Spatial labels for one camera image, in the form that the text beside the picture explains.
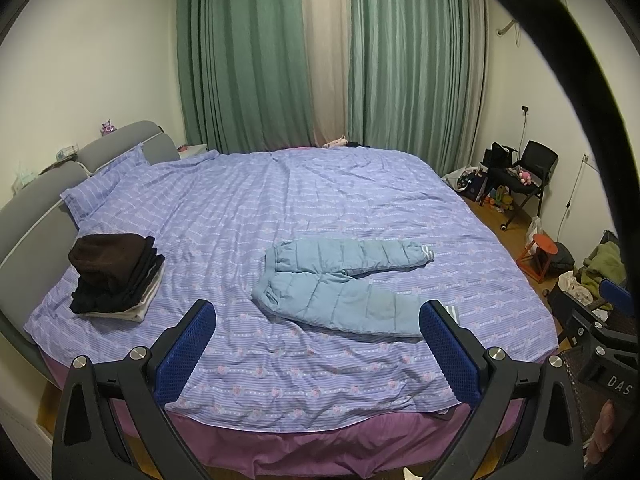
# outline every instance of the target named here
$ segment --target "pile of clothes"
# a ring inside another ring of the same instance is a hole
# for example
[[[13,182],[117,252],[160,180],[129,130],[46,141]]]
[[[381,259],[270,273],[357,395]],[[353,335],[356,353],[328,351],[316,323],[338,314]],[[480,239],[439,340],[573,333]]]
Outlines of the pile of clothes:
[[[584,266],[578,271],[580,283],[586,287],[595,300],[600,299],[600,283],[609,280],[616,285],[622,285],[626,280],[625,266],[622,264],[620,247],[613,241],[599,244],[584,259]],[[601,308],[612,310],[612,306],[605,301],[599,301]]]
[[[69,261],[80,274],[71,294],[76,314],[141,322],[164,272],[155,238],[106,234],[78,238]]]

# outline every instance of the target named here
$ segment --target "black bag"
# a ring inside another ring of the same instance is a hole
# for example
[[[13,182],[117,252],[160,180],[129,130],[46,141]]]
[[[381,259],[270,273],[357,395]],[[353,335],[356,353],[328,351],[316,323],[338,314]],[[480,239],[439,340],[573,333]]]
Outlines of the black bag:
[[[574,270],[575,260],[574,257],[571,256],[569,249],[567,249],[564,244],[561,244],[560,242],[556,242],[556,246],[558,247],[558,252],[551,255],[546,254],[545,251],[541,250],[540,248],[536,249],[536,254],[533,258],[533,261],[538,268],[538,272],[540,272],[541,269],[545,268],[546,259],[549,256],[551,256],[551,263],[549,264],[548,270],[550,274],[563,274],[568,270]]]
[[[484,183],[486,181],[486,173],[478,171],[474,176],[469,179],[469,184],[466,189],[460,192],[460,195],[466,196],[469,200],[474,202],[478,200],[478,196],[481,191],[484,191]]]
[[[489,160],[485,164],[488,168],[510,168],[511,152],[497,142],[491,145],[491,152],[488,154]]]

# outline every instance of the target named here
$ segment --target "human hand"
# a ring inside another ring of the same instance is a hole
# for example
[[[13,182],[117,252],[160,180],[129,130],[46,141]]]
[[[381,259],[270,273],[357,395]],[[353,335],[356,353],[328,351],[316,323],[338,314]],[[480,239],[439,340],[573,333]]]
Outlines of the human hand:
[[[597,464],[613,444],[616,436],[613,433],[613,425],[616,421],[616,412],[613,402],[608,400],[600,410],[600,418],[596,423],[591,436],[591,442],[587,448],[587,460],[592,464]]]

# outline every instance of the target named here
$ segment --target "stuffed toy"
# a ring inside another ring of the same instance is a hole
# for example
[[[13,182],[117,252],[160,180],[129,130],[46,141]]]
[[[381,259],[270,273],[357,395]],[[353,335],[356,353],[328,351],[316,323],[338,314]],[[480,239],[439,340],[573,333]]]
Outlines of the stuffed toy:
[[[518,178],[520,179],[520,183],[524,184],[525,186],[530,186],[531,185],[531,174],[529,173],[529,171],[520,171],[518,172]]]
[[[504,194],[502,196],[502,205],[505,209],[513,209],[513,196]]]
[[[502,202],[502,197],[508,193],[506,186],[498,186],[495,190],[495,201],[500,203]]]
[[[111,132],[116,131],[117,128],[115,126],[113,126],[113,124],[111,124],[111,120],[102,123],[102,127],[100,128],[100,133],[102,134],[102,136],[104,137],[105,135],[110,134]]]
[[[322,147],[323,148],[337,148],[339,146],[346,146],[346,145],[347,145],[347,139],[345,139],[344,136],[342,136],[342,137],[340,137],[340,139],[335,139],[335,140],[332,140],[331,142],[323,144]]]

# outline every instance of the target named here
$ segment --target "bed frame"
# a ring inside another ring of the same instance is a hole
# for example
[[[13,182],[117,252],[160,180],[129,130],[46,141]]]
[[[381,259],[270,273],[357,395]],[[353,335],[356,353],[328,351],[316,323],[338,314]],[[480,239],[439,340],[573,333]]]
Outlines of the bed frame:
[[[160,126],[140,121],[94,140],[76,161],[42,174],[0,209],[0,333],[53,384],[40,349],[23,326],[69,266],[67,255],[78,234],[60,193],[140,142],[151,164],[180,159]]]

